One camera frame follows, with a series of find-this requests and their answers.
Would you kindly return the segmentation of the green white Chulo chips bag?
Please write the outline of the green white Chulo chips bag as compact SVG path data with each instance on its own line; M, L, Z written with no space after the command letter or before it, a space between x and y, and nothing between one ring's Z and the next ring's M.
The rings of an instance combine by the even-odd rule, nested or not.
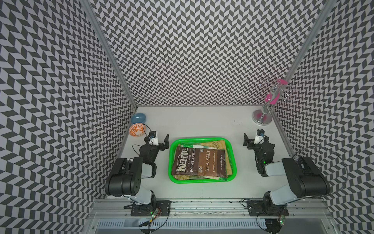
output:
M184 148L196 148L196 149L215 149L214 147L204 146L199 144L179 144L180 147Z

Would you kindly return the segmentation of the tan green kettle CHIPS bag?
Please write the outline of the tan green kettle CHIPS bag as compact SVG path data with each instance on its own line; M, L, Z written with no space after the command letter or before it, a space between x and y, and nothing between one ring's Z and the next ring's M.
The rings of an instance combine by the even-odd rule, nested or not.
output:
M232 169L231 169L231 165L230 165L230 162L229 162L228 150L226 148L226 143L225 143L224 140L204 142L204 143L201 143L201 145L216 148L216 149L219 149L219 150L222 150L222 149L225 150L227 175L228 176L232 175Z

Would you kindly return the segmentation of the brown Kettle chips bag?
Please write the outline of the brown Kettle chips bag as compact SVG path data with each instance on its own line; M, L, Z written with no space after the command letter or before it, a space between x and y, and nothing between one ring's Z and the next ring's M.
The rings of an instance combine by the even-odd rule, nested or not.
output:
M226 152L223 149L178 146L171 175L227 178Z

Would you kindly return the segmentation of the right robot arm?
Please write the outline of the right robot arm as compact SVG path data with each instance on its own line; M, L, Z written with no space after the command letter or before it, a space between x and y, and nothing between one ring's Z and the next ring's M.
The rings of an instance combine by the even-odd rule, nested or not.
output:
M254 138L244 134L243 146L254 151L255 166L259 175L287 178L286 185L264 194L263 209L280 208L305 197L323 196L331 192L327 178L310 157L274 161L275 144L269 142L269 137L263 129L258 130Z

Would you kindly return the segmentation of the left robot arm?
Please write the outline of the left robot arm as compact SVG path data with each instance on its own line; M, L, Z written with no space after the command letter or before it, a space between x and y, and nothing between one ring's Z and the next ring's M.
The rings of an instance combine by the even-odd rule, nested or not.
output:
M157 171L155 160L160 151L169 148L169 135L164 141L158 141L157 133L152 131L145 137L145 144L139 145L135 158L116 159L106 180L105 193L115 198L127 198L136 206L156 206L153 191L141 185L142 179L154 178Z

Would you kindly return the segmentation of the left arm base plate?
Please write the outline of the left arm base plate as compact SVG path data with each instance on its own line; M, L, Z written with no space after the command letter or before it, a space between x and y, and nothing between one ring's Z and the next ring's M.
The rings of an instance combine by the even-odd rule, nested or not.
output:
M160 208L160 214L158 216L169 216L171 201L170 200L157 200L148 205L136 205L133 204L131 208L131 216L150 217L151 212L155 212L157 208Z

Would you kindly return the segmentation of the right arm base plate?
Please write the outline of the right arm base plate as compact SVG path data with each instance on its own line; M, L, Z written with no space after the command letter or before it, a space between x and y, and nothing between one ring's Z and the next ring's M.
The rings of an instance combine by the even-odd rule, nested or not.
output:
M274 205L270 203L266 206L262 201L259 200L247 200L246 206L251 217L255 217L258 214L265 216L280 217L282 215L289 216L288 209L285 205Z

